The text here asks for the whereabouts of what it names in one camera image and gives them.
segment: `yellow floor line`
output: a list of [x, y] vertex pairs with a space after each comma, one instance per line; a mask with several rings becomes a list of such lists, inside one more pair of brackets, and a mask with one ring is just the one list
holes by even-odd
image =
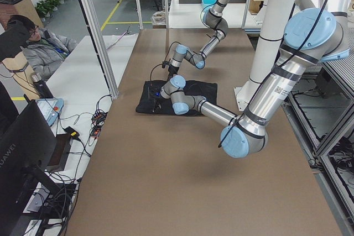
[[106, 19], [106, 21], [103, 23], [102, 27], [101, 27], [101, 31], [103, 31], [107, 25], [107, 23], [110, 21], [110, 19], [112, 18], [113, 14], [116, 12], [117, 8], [119, 7], [119, 5], [122, 3], [122, 0], [119, 0], [119, 3], [116, 4], [116, 6], [114, 7], [114, 9], [111, 11], [111, 13], [109, 14], [108, 18]]
[[106, 24], [138, 24], [139, 22], [107, 22]]
[[25, 101], [26, 99], [24, 97], [11, 97], [11, 100], [13, 100], [13, 101]]

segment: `black hair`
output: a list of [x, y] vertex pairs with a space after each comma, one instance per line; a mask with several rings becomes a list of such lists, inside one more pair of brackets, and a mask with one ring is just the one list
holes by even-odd
[[35, 24], [29, 18], [22, 15], [12, 15], [7, 22], [7, 27], [18, 22], [21, 22], [28, 32], [35, 29]]

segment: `blue bin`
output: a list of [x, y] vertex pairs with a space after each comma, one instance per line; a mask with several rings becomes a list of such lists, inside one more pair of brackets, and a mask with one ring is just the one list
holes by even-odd
[[201, 4], [203, 5], [203, 9], [207, 6], [212, 6], [216, 3], [217, 0], [201, 0]]

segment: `light blue electronic device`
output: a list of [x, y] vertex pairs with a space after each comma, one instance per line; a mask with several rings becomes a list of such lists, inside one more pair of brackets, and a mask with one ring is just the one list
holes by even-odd
[[60, 98], [36, 99], [36, 103], [46, 122], [51, 127], [58, 118], [61, 109], [64, 106], [64, 100]]

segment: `black box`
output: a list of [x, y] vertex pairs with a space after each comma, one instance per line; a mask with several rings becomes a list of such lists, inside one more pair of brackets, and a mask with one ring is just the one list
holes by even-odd
[[71, 143], [72, 138], [70, 134], [56, 135], [56, 147], [46, 168], [48, 171], [64, 171]]

